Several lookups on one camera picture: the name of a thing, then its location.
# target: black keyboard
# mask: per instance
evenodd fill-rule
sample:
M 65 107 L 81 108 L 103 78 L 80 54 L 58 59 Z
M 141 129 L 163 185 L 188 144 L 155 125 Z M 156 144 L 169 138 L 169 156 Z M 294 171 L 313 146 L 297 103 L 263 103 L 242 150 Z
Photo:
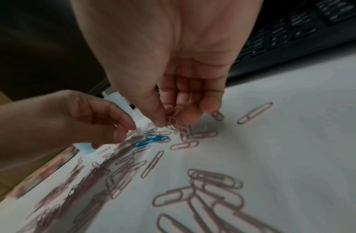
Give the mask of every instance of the black keyboard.
M 228 79 L 356 40 L 356 0 L 325 0 L 253 32 Z

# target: hand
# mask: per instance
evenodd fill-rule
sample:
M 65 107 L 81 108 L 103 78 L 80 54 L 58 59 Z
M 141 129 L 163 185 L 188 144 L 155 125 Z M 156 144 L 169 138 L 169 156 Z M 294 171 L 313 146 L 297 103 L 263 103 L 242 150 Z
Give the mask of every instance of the hand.
M 77 21 L 112 84 L 157 126 L 220 109 L 231 64 L 262 0 L 72 0 Z M 154 91 L 160 89 L 161 101 Z
M 120 143 L 133 119 L 116 104 L 77 91 L 0 106 L 0 169 L 59 152 L 78 142 Z

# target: person's left hand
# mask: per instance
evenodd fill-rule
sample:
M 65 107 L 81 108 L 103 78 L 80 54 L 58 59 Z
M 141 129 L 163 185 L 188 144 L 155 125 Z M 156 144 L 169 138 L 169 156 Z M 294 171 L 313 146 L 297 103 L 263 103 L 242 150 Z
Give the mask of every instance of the person's left hand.
M 78 142 L 120 143 L 133 119 L 116 104 L 59 91 L 0 106 L 0 169 L 56 153 Z

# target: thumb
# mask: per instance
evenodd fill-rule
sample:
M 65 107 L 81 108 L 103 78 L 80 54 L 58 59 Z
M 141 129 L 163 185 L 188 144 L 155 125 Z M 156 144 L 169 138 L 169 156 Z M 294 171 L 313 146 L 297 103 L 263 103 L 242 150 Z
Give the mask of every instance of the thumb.
M 166 125 L 165 108 L 154 88 L 143 95 L 127 95 L 126 97 L 131 100 L 143 115 L 152 120 L 157 127 L 164 127 Z
M 126 133 L 113 125 L 87 124 L 75 122 L 73 124 L 72 140 L 77 142 L 90 142 L 93 144 L 112 144 L 123 142 Z

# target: person's right hand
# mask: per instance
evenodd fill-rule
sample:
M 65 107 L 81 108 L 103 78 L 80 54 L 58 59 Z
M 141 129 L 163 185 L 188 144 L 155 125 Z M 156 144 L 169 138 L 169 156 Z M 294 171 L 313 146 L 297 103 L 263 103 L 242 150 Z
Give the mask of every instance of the person's right hand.
M 156 126 L 220 109 L 231 64 L 262 0 L 72 0 L 81 31 L 112 87 Z M 160 89 L 159 100 L 154 87 Z

